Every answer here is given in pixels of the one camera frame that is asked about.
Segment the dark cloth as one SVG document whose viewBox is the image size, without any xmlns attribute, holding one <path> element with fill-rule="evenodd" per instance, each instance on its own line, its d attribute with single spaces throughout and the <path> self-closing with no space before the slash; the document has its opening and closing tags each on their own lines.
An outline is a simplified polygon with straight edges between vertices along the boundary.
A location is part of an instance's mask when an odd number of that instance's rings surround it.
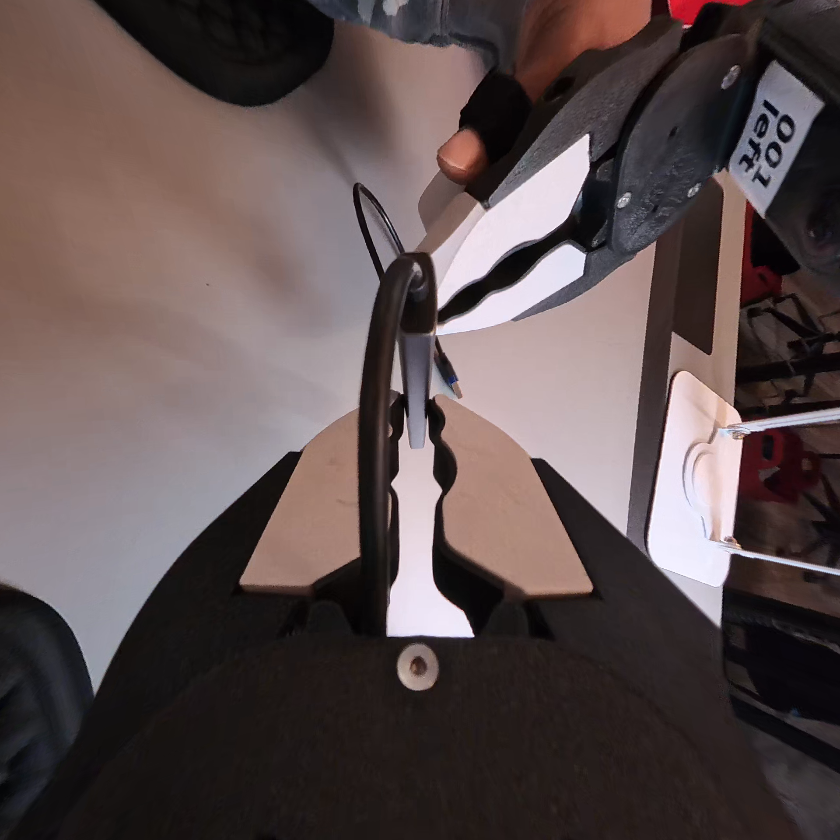
<svg viewBox="0 0 840 840">
<path fill-rule="evenodd" d="M 92 702 L 75 634 L 38 598 L 1 588 L 1 838 L 52 780 Z"/>
</svg>

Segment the black panel on white stand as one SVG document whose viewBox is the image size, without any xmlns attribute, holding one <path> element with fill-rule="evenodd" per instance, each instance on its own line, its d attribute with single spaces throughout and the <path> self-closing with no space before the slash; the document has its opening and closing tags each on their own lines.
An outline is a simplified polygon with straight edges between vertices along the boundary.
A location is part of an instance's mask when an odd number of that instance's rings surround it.
<svg viewBox="0 0 840 840">
<path fill-rule="evenodd" d="M 728 577 L 730 558 L 838 576 L 838 570 L 744 549 L 734 539 L 744 441 L 778 429 L 838 423 L 838 408 L 744 422 L 692 373 L 670 382 L 646 551 L 662 571 L 710 587 Z"/>
</svg>

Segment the person's left hand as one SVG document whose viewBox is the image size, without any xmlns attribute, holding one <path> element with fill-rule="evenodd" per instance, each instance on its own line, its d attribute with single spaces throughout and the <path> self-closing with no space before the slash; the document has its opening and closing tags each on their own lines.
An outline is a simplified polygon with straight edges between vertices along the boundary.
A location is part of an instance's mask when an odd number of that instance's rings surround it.
<svg viewBox="0 0 840 840">
<path fill-rule="evenodd" d="M 575 58 L 628 41 L 652 16 L 650 1 L 527 2 L 518 32 L 512 75 L 536 102 Z M 490 164 L 477 131 L 459 129 L 437 151 L 439 170 L 465 186 Z"/>
</svg>

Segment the black honeycomb wrist pad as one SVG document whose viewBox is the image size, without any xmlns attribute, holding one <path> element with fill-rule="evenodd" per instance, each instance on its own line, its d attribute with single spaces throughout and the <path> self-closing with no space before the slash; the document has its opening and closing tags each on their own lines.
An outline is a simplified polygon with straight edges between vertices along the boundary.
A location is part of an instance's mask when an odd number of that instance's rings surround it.
<svg viewBox="0 0 840 840">
<path fill-rule="evenodd" d="M 278 102 L 324 65 L 334 22 L 305 1 L 97 1 L 172 73 L 239 107 Z"/>
</svg>

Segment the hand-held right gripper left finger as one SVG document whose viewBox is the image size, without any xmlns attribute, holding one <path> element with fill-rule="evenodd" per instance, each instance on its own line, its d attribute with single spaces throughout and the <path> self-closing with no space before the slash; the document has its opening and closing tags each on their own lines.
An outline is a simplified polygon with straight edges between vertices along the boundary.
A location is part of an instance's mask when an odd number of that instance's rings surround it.
<svg viewBox="0 0 840 840">
<path fill-rule="evenodd" d="M 248 593 L 358 597 L 358 408 L 308 442 L 239 586 Z"/>
</svg>

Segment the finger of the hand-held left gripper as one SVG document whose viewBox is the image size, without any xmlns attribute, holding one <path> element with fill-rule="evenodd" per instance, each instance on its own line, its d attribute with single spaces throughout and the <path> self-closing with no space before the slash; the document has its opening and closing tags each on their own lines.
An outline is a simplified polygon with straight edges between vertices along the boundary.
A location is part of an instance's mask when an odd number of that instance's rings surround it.
<svg viewBox="0 0 840 840">
<path fill-rule="evenodd" d="M 439 308 L 568 218 L 590 169 L 590 145 L 591 136 L 582 135 L 494 206 L 465 191 L 451 198 L 419 246 L 434 263 Z"/>
<path fill-rule="evenodd" d="M 562 245 L 542 257 L 516 282 L 489 291 L 477 304 L 450 318 L 438 319 L 437 333 L 464 333 L 509 322 L 582 277 L 585 253 Z"/>
</svg>

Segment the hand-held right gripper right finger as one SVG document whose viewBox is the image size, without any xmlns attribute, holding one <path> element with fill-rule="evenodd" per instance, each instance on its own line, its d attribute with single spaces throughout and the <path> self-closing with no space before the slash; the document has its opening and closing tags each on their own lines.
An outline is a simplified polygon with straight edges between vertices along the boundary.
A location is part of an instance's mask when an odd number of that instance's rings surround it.
<svg viewBox="0 0 840 840">
<path fill-rule="evenodd" d="M 526 450 L 478 414 L 434 398 L 444 547 L 512 599 L 590 595 L 594 585 Z"/>
</svg>

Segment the person's left forearm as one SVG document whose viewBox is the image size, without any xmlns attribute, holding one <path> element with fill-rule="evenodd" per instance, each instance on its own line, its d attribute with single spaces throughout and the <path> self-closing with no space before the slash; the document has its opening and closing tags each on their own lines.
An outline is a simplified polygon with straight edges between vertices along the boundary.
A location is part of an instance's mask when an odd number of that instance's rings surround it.
<svg viewBox="0 0 840 840">
<path fill-rule="evenodd" d="M 527 1 L 359 1 L 360 21 L 404 43 L 465 46 L 503 54 L 515 47 Z"/>
</svg>

